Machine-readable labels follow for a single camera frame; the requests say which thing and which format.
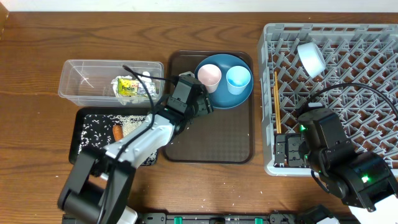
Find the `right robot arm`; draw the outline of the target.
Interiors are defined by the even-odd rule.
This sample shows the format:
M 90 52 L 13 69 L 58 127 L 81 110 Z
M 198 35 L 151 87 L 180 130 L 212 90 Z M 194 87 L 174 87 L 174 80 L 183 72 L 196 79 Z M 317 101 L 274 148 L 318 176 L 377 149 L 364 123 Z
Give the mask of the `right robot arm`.
M 360 223 L 397 223 L 397 179 L 372 151 L 356 152 L 339 116 L 319 103 L 298 111 L 298 153 L 314 181 Z

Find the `brown serving tray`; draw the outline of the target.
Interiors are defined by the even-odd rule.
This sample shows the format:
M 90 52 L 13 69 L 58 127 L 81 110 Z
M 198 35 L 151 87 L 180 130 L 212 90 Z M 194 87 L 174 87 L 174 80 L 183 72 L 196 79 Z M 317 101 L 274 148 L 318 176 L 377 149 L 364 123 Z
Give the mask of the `brown serving tray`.
M 209 56 L 237 56 L 252 70 L 252 58 L 245 52 L 179 50 L 168 62 L 168 75 L 195 72 L 199 63 Z M 242 104 L 231 109 L 217 109 L 200 116 L 164 147 L 164 156 L 173 162 L 204 162 L 244 164 L 254 154 L 254 112 L 251 92 Z

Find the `dark blue plate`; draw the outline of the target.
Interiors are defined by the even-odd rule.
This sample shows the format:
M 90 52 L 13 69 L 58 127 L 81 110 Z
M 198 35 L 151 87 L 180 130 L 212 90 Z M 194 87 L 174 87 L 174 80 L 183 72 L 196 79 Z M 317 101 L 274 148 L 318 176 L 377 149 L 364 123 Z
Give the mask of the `dark blue plate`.
M 199 69 L 207 64 L 217 66 L 221 71 L 221 80 L 217 89 L 210 93 L 211 104 L 217 109 L 231 109 L 244 103 L 251 95 L 254 81 L 249 65 L 237 56 L 230 54 L 216 54 L 202 60 L 195 69 L 195 77 L 198 78 Z M 227 72 L 235 66 L 244 67 L 249 72 L 249 82 L 244 90 L 238 94 L 231 94 L 228 90 Z

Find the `light blue cup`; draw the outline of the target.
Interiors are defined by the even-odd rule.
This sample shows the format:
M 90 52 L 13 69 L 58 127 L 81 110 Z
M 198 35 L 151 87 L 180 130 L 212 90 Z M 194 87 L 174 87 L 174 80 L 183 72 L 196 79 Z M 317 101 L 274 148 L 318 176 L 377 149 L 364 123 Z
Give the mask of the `light blue cup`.
M 240 95 L 251 81 L 251 72 L 242 66 L 233 66 L 226 73 L 227 88 L 232 95 Z

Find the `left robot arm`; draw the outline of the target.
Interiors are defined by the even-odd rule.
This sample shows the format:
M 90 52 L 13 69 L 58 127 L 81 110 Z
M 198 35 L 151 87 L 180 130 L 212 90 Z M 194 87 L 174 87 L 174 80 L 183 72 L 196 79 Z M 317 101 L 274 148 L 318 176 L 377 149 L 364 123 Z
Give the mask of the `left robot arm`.
M 100 149 L 85 146 L 60 193 L 59 209 L 83 223 L 135 223 L 128 207 L 136 169 L 179 135 L 193 118 L 213 112 L 199 80 L 181 75 L 166 105 L 152 103 L 144 122 L 122 139 Z

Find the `pink cup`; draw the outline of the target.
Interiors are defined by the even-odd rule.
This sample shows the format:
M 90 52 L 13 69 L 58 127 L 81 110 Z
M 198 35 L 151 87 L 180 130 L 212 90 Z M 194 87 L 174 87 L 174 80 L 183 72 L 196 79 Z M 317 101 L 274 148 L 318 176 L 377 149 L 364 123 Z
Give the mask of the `pink cup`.
M 213 93 L 219 85 L 222 73 L 216 65 L 206 64 L 199 68 L 197 77 L 205 85 L 208 93 Z

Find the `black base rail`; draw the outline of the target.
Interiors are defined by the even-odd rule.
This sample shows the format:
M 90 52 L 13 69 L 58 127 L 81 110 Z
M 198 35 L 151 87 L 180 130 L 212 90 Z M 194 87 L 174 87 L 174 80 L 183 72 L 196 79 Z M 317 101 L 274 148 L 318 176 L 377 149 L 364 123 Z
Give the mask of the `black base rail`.
M 118 223 L 134 224 L 255 224 L 255 223 L 359 223 L 355 217 L 321 215 L 302 219 L 294 214 L 268 215 L 167 215 L 165 213 L 139 213 L 135 218 L 121 218 Z

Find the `grey dishwasher rack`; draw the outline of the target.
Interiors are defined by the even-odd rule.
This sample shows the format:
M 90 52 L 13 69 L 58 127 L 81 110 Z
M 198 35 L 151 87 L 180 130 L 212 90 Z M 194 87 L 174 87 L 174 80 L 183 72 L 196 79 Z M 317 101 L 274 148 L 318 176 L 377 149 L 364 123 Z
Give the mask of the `grey dishwasher rack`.
M 313 42 L 326 69 L 311 78 L 297 46 Z M 397 172 L 397 26 L 395 24 L 283 24 L 264 26 L 257 45 L 262 94 L 264 169 L 271 176 L 307 177 L 310 169 L 274 165 L 274 72 L 281 134 L 299 133 L 298 110 L 319 102 L 340 118 L 357 152 L 372 151 Z

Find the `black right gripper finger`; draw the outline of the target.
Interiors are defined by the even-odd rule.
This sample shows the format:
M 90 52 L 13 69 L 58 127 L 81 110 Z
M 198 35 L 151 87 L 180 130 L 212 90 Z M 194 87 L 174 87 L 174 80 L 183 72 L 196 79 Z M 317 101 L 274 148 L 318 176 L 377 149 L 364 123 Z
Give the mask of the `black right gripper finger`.
M 284 162 L 285 162 L 285 135 L 284 134 L 276 134 L 274 146 L 275 146 L 274 165 L 276 167 L 284 166 Z
M 300 134 L 288 134 L 286 137 L 287 163 L 289 167 L 302 167 L 303 159 L 300 155 L 300 145 L 303 142 Z

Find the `light blue bowl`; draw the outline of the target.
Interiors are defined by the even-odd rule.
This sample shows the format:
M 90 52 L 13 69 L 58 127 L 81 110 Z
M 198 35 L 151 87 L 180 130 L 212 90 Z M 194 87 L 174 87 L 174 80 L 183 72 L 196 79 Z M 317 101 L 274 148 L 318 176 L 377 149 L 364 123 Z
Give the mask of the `light blue bowl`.
M 326 69 L 325 59 L 315 43 L 298 45 L 297 52 L 304 69 L 311 78 L 315 78 Z

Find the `orange sausage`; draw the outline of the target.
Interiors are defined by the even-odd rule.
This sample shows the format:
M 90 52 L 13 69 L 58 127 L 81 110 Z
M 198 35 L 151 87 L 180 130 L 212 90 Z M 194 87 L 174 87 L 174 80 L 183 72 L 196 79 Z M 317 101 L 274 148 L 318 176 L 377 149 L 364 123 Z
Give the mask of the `orange sausage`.
M 113 126 L 113 136 L 115 141 L 120 141 L 124 137 L 122 126 L 120 125 Z

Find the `yellow green snack wrapper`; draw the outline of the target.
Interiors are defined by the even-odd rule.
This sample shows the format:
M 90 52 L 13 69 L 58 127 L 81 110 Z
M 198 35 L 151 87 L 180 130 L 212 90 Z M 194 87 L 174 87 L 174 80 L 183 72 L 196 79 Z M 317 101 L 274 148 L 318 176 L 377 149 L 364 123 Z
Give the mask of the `yellow green snack wrapper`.
M 127 78 L 120 78 L 117 81 L 116 93 L 121 97 L 143 96 L 151 97 L 157 96 L 155 83 L 143 82 L 138 80 L 131 80 Z

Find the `clear plastic bin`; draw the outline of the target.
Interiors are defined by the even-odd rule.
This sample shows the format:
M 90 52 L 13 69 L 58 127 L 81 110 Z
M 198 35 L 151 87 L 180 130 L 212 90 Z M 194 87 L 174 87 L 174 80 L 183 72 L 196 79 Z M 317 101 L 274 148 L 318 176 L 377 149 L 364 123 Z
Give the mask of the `clear plastic bin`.
M 111 81 L 114 78 L 132 75 L 123 65 L 141 75 L 149 72 L 157 90 L 157 96 L 152 99 L 154 102 L 160 99 L 165 83 L 163 64 L 137 60 L 67 60 L 60 76 L 58 95 L 78 106 L 149 107 L 148 97 L 121 97 L 113 90 Z

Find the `wooden chopstick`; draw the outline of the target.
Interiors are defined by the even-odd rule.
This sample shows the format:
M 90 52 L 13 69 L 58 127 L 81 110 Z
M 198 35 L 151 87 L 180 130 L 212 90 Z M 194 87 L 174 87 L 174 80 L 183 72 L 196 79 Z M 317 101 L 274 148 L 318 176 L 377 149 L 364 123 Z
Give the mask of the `wooden chopstick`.
M 274 72 L 274 107 L 275 107 L 275 128 L 277 134 L 280 134 L 280 109 L 279 109 L 279 86 L 277 72 Z
M 277 134 L 281 133 L 281 123 L 280 123 L 280 108 L 279 108 L 279 91 L 278 91 L 278 87 L 277 84 L 275 84 L 274 86 L 274 91 L 275 91 L 275 100 L 274 100 L 274 104 L 275 104 L 275 124 L 276 124 L 276 130 L 277 130 Z

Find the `black food waste tray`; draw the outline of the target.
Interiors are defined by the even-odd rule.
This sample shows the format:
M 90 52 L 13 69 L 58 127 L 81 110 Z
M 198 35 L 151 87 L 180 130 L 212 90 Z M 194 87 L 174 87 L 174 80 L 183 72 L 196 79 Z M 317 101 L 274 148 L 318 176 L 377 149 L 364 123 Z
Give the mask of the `black food waste tray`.
M 101 148 L 114 143 L 113 127 L 134 129 L 148 114 L 148 108 L 86 107 L 78 110 L 73 128 L 69 162 L 74 164 L 85 146 Z

